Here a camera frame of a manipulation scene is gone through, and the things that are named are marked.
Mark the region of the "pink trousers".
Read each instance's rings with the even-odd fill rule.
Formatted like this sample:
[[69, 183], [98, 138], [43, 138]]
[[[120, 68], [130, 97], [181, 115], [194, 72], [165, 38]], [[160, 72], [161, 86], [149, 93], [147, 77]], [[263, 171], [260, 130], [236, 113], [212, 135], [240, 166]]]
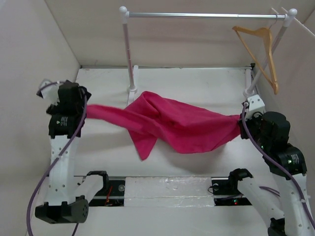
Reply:
[[158, 139], [178, 153], [194, 154], [213, 151], [240, 135], [238, 115], [222, 115], [150, 91], [124, 109], [88, 105], [87, 117], [128, 130], [142, 161]]

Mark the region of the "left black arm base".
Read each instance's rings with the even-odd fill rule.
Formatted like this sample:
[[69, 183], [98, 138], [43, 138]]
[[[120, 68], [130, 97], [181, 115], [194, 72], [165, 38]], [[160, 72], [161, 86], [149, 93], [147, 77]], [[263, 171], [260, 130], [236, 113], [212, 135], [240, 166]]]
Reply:
[[106, 189], [99, 190], [90, 201], [90, 207], [123, 207], [125, 201], [125, 179], [110, 179]]

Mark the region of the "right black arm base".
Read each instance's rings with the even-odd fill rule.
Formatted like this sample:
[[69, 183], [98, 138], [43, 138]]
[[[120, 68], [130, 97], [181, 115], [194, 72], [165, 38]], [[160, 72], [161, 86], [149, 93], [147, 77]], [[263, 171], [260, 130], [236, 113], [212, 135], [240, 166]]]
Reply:
[[230, 185], [227, 177], [211, 178], [208, 192], [213, 195], [216, 207], [251, 206], [246, 196]]

